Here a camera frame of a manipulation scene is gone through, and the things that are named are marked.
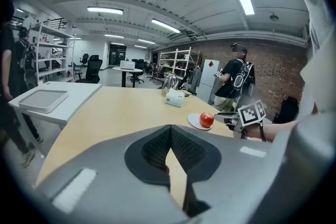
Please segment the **white tissue box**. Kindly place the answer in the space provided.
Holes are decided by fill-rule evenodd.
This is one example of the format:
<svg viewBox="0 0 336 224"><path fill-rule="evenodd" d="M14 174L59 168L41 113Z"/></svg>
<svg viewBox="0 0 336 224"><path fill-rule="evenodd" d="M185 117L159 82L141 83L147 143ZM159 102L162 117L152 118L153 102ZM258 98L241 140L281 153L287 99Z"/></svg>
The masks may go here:
<svg viewBox="0 0 336 224"><path fill-rule="evenodd" d="M165 103L181 108L184 103L185 93L177 91L173 88L170 88L168 93L165 96Z"/></svg>

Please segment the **black bag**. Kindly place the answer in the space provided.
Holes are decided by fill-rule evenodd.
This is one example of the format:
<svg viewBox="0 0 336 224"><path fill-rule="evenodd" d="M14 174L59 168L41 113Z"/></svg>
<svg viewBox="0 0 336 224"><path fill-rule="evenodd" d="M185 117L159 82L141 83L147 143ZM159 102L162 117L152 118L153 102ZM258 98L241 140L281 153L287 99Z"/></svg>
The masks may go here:
<svg viewBox="0 0 336 224"><path fill-rule="evenodd" d="M276 113L273 124L283 124L294 120L299 111L298 100L294 97L287 97L281 103L280 113Z"/></svg>

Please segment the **small white plate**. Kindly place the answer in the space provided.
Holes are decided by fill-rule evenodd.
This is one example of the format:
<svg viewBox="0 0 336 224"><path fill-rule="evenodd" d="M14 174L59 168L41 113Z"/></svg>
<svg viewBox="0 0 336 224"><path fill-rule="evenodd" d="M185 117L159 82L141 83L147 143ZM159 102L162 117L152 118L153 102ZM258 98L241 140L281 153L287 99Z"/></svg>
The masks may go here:
<svg viewBox="0 0 336 224"><path fill-rule="evenodd" d="M208 131L213 127L212 125L210 127L201 126L201 124L200 124L200 114L197 114L197 113L189 114L187 119L188 119L188 122L190 123L190 125L192 125L193 127L197 128L199 130Z"/></svg>

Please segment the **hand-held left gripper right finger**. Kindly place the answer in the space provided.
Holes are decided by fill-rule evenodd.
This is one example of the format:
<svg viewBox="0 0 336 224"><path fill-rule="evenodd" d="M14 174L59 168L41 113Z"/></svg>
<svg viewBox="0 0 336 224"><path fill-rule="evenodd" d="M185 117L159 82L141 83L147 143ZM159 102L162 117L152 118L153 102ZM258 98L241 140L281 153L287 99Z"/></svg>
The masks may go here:
<svg viewBox="0 0 336 224"><path fill-rule="evenodd" d="M186 171L173 224L279 224L314 196L328 173L328 126L298 124L270 144L171 128Z"/></svg>

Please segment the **grey rectangular tray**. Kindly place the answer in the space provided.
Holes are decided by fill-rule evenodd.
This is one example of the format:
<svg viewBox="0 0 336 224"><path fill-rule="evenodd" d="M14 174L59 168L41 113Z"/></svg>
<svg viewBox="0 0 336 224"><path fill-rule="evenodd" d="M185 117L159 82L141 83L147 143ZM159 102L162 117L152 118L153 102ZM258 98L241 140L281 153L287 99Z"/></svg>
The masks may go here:
<svg viewBox="0 0 336 224"><path fill-rule="evenodd" d="M60 90L37 90L21 99L19 107L25 110L48 114L62 103L69 94Z"/></svg>

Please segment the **person's grey shirt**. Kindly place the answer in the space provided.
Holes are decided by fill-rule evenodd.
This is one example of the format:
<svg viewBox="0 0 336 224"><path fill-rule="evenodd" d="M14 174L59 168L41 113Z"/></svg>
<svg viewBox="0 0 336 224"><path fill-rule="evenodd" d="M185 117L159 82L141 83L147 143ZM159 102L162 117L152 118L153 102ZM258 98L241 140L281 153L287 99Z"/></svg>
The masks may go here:
<svg viewBox="0 0 336 224"><path fill-rule="evenodd" d="M304 0L309 15L313 55L301 76L313 96L318 113L296 121L309 143L336 161L336 14L327 0Z"/></svg>

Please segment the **red apple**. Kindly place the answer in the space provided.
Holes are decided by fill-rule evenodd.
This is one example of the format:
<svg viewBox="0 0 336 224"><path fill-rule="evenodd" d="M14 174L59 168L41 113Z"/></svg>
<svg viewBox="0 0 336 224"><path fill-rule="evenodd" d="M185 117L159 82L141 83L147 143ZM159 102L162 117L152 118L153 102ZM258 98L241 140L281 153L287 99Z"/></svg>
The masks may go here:
<svg viewBox="0 0 336 224"><path fill-rule="evenodd" d="M199 117L201 127L209 129L214 123L214 116L209 113L202 113Z"/></svg>

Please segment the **white metal shelving unit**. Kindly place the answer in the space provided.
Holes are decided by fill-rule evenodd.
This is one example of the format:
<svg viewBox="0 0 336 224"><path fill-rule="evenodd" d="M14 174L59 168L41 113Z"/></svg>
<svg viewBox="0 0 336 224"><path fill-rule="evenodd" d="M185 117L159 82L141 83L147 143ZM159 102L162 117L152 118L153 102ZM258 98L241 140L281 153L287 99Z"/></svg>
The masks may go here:
<svg viewBox="0 0 336 224"><path fill-rule="evenodd" d="M41 22L29 26L28 40L35 48L35 74L39 83L74 81L76 36Z"/></svg>
<svg viewBox="0 0 336 224"><path fill-rule="evenodd" d="M189 49L175 49L169 52L161 52L159 55L157 70L163 73L163 77L174 73L179 80L182 80L188 71L196 68L200 52L192 47Z"/></svg>

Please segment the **shiny silver kettle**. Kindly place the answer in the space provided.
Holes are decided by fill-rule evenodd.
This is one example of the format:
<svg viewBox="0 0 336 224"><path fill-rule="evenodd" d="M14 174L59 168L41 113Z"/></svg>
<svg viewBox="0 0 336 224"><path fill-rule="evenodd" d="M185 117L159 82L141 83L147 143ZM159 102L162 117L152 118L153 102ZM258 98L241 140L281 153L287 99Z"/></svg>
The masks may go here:
<svg viewBox="0 0 336 224"><path fill-rule="evenodd" d="M162 85L162 95L165 97L170 89L176 90L178 86L178 78L175 73L168 74Z"/></svg>

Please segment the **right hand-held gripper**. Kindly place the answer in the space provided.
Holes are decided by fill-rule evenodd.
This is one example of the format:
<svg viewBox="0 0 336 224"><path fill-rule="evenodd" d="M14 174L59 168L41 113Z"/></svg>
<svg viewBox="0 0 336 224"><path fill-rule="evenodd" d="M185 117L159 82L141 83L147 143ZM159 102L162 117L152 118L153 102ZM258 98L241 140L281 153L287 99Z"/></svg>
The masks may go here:
<svg viewBox="0 0 336 224"><path fill-rule="evenodd" d="M265 117L266 112L261 100L243 105L238 108L237 112L219 112L214 115L216 121L227 124L233 131L234 138L247 138L245 127L253 124L258 125L261 138L265 138L263 130Z"/></svg>

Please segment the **grey hanging jacket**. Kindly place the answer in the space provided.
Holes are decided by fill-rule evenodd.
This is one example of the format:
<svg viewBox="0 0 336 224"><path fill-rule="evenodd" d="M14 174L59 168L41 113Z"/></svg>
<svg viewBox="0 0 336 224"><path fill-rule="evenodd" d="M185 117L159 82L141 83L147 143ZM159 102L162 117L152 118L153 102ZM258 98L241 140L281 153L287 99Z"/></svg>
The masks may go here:
<svg viewBox="0 0 336 224"><path fill-rule="evenodd" d="M196 66L193 70L190 92L196 93L197 86L199 85L199 81L201 79L202 71L200 66Z"/></svg>

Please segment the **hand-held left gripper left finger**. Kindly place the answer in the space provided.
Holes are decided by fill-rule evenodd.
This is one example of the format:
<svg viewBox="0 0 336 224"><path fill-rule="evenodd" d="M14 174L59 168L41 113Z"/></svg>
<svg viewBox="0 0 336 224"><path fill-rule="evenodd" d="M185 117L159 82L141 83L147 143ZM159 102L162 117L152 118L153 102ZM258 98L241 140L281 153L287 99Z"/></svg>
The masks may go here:
<svg viewBox="0 0 336 224"><path fill-rule="evenodd" d="M165 168L170 145L169 125L105 140L37 188L61 224L184 224Z"/></svg>

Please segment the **refrigerator with red sticker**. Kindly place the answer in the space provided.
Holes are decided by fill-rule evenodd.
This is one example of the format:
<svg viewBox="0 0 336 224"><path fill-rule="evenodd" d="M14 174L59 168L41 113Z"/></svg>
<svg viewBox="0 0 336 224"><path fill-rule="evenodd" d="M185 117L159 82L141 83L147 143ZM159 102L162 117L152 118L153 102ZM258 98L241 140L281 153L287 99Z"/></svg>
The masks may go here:
<svg viewBox="0 0 336 224"><path fill-rule="evenodd" d="M217 75L221 70L222 64L218 60L206 59L203 71L197 88L196 96L208 104L213 104L215 92L218 89Z"/></svg>

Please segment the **grey plastic chair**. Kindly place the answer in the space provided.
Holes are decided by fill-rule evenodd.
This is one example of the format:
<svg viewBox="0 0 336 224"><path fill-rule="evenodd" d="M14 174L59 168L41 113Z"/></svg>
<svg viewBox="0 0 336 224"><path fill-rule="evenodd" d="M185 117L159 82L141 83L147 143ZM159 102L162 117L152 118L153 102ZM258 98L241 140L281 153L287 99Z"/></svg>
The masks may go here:
<svg viewBox="0 0 336 224"><path fill-rule="evenodd" d="M81 67L76 65L74 62L71 64L71 68L72 68L72 75L74 80L76 79L76 77L78 77L78 79L82 78L82 71L81 71Z"/></svg>

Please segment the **person's right forearm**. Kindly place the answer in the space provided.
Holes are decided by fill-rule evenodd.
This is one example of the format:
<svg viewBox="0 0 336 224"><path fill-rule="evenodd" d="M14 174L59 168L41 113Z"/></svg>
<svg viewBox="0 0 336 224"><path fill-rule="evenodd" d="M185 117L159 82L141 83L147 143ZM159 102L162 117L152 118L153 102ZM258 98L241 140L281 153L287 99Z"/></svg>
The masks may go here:
<svg viewBox="0 0 336 224"><path fill-rule="evenodd" d="M272 142L276 135L281 131L290 131L299 120L291 121L283 124L265 124L261 127L259 124L252 124L244 127L248 137L264 139L267 142Z"/></svg>

